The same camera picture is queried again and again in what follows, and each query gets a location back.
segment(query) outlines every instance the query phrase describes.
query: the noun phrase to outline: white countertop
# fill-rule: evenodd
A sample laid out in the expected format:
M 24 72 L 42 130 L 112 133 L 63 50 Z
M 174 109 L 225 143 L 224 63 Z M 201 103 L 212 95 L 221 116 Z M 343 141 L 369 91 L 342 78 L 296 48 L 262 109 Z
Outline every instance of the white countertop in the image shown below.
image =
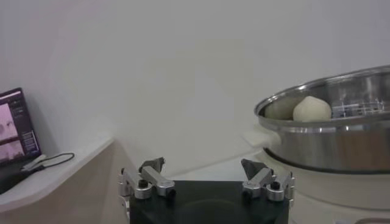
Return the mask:
M 31 175 L 0 195 L 0 212 L 32 204 L 49 195 L 112 142 L 111 136 L 100 136 L 87 147 L 79 150 L 71 161 Z

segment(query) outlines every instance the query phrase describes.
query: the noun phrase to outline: pot handle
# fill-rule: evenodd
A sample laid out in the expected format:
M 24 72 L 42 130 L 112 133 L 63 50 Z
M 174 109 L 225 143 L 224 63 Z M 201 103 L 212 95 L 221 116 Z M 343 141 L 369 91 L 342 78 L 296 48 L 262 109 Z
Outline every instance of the pot handle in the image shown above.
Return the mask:
M 282 143 L 278 133 L 265 129 L 259 124 L 255 124 L 252 131 L 243 133 L 242 137 L 254 149 L 271 149 Z

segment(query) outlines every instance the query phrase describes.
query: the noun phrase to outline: stainless steel pot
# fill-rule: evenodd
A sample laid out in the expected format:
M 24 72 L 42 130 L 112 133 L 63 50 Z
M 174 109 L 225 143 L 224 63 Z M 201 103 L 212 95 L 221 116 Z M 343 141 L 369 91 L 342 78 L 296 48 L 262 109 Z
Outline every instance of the stainless steel pot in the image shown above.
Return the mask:
M 332 120 L 274 119 L 292 114 L 306 96 L 328 102 Z M 265 135 L 274 133 L 264 139 L 266 152 L 284 163 L 323 172 L 390 173 L 390 66 L 286 89 L 261 101 L 255 114 L 268 132 Z

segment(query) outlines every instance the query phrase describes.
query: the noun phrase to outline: computer screen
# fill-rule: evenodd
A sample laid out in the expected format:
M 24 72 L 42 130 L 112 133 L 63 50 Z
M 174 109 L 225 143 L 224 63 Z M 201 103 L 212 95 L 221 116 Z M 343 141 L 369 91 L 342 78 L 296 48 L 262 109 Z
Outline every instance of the computer screen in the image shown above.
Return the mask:
M 0 165 L 40 154 L 22 89 L 0 94 Z

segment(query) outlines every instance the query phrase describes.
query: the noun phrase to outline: steamed bun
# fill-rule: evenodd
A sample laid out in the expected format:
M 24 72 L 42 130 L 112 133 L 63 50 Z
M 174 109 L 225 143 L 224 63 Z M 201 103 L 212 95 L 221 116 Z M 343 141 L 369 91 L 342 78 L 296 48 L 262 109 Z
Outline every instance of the steamed bun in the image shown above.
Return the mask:
M 332 109 L 327 102 L 308 96 L 298 103 L 292 116 L 294 121 L 329 121 L 332 117 Z

